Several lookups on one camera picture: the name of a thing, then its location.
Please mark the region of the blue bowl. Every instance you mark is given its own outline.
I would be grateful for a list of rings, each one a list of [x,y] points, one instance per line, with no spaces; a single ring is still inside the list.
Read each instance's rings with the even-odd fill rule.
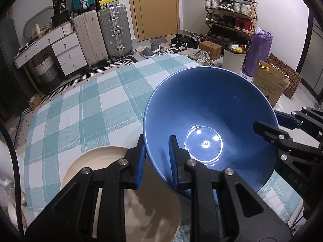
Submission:
[[[278,151],[254,132],[256,121],[278,125],[271,104],[254,84],[222,68],[187,68],[162,81],[148,100],[147,155],[173,190],[169,137],[175,136],[191,159],[213,170],[232,168],[259,191],[274,171]]]

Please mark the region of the cream plate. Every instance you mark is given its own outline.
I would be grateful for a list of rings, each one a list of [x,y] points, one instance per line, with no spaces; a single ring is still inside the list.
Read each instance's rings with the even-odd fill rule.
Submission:
[[[60,173],[63,188],[83,167],[102,169],[125,156],[127,148],[100,146],[70,161]],[[181,202],[159,179],[146,159],[142,183],[125,190],[127,241],[173,241],[181,225]]]

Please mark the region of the green printed cardboard box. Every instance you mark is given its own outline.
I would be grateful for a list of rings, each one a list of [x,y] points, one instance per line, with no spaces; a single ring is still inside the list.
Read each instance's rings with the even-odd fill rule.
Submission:
[[[252,83],[263,93],[271,106],[275,106],[283,91],[290,85],[290,80],[280,69],[259,60]]]

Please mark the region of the plaid teal tablecloth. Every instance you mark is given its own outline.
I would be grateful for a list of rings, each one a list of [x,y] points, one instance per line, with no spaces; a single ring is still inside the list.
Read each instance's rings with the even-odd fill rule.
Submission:
[[[42,106],[29,127],[25,149],[25,194],[34,220],[60,190],[63,167],[99,146],[133,147],[144,131],[146,105],[166,78],[193,60],[160,55],[100,75]],[[277,173],[257,191],[283,221],[300,197]]]

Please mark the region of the purple plastic bag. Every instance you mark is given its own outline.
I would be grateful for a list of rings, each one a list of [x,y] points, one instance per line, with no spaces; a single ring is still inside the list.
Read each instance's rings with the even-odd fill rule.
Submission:
[[[242,72],[247,76],[254,76],[258,70],[259,61],[266,61],[272,46],[273,36],[259,27],[251,38],[251,45],[246,54]]]

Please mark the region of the white trash bin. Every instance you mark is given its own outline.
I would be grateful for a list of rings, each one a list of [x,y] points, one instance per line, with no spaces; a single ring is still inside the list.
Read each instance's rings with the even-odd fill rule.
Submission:
[[[245,62],[246,52],[224,49],[222,68],[240,74]]]

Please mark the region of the small cardboard box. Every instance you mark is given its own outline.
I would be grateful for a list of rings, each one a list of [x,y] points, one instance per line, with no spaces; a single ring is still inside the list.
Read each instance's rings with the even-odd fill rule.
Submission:
[[[211,41],[204,41],[199,43],[199,49],[208,52],[210,59],[217,60],[221,56],[222,46]]]

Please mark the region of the grey slippers pair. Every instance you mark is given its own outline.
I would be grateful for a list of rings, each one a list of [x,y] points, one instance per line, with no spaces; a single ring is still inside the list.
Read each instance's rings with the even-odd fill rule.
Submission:
[[[160,51],[160,44],[158,43],[152,43],[151,47],[146,47],[144,48],[141,52],[140,55],[143,58],[153,58],[155,54],[157,54]]]

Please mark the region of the small box on floor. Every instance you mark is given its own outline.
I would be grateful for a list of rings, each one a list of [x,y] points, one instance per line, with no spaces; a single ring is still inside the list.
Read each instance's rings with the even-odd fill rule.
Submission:
[[[42,99],[41,97],[39,96],[38,93],[35,93],[31,99],[28,101],[28,104],[29,104],[29,107],[32,109],[32,110],[35,110],[35,108],[37,108],[40,103],[41,103]]]

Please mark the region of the wooden shoe rack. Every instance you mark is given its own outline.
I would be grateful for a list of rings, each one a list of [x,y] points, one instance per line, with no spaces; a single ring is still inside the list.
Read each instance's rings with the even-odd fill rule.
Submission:
[[[219,44],[250,44],[258,21],[256,0],[205,0],[206,38]]]

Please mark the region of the woven laundry basket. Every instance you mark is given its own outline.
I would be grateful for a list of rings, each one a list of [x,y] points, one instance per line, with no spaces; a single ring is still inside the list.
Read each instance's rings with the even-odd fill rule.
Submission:
[[[52,56],[45,55],[43,62],[33,68],[37,82],[40,84],[60,84],[62,77],[59,74],[59,69]]]

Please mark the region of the white desk with drawers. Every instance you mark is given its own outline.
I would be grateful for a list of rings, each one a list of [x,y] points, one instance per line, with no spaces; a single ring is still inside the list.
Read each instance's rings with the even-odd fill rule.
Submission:
[[[52,48],[64,75],[70,75],[87,65],[77,33],[72,29],[72,24],[66,22],[17,53],[14,57],[16,68],[21,68],[48,47]]]

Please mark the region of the silver suitcase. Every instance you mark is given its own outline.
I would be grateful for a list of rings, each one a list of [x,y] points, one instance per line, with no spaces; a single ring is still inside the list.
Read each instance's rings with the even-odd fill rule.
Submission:
[[[115,62],[118,58],[132,55],[134,52],[125,5],[101,9],[98,19],[109,59]]]

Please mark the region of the beige suitcase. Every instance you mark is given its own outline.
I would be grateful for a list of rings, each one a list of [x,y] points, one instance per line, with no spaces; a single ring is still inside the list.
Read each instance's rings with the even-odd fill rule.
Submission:
[[[72,20],[86,63],[93,66],[108,60],[108,53],[102,36],[98,14],[91,10]]]

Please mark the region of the wooden door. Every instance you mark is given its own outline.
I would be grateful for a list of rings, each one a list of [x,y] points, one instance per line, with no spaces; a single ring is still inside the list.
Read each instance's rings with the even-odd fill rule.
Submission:
[[[178,0],[129,0],[138,41],[180,32]]]

